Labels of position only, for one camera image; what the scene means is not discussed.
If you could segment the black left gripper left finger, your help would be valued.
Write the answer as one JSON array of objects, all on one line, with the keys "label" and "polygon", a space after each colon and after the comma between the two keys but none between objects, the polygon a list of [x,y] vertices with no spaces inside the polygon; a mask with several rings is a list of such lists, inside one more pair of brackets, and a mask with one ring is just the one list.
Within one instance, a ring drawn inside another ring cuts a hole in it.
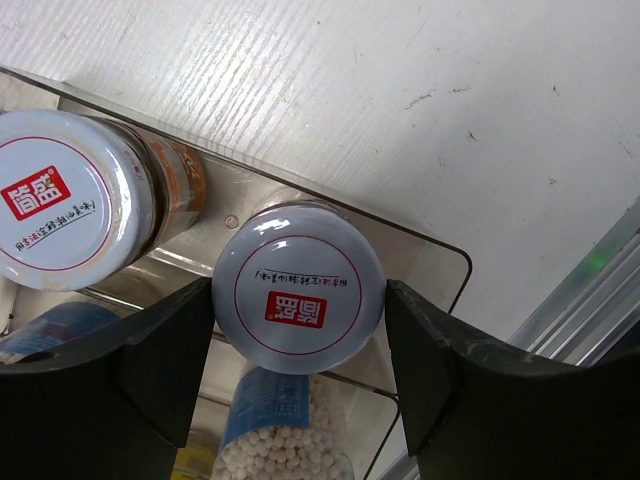
[{"label": "black left gripper left finger", "polygon": [[214,327],[211,281],[1,368],[4,479],[167,479]]}]

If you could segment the brown spice jar white lid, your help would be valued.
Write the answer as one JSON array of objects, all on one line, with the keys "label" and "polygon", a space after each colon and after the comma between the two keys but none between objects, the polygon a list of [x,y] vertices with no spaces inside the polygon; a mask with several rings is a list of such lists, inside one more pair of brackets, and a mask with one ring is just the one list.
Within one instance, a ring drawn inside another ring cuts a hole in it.
[{"label": "brown spice jar white lid", "polygon": [[182,143],[99,116],[1,116],[1,273],[20,285],[99,283],[189,229],[205,199]]}]

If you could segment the blue label sesame shaker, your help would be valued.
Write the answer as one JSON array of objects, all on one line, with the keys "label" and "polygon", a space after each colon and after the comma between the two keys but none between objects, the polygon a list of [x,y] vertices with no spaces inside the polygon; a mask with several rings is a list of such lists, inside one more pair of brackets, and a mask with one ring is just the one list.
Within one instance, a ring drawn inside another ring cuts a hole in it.
[{"label": "blue label sesame shaker", "polygon": [[340,394],[321,375],[253,367],[236,388],[214,479],[352,479]]},{"label": "blue label sesame shaker", "polygon": [[1,363],[59,347],[92,334],[120,319],[112,310],[87,302],[56,305],[1,340]]}]

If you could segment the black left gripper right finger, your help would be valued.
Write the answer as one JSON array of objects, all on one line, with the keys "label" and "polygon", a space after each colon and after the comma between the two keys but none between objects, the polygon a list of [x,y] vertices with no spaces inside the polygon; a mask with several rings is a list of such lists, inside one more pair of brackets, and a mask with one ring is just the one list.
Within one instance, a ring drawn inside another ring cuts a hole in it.
[{"label": "black left gripper right finger", "polygon": [[635,479],[639,352],[550,360],[386,286],[408,453],[424,479]]}]

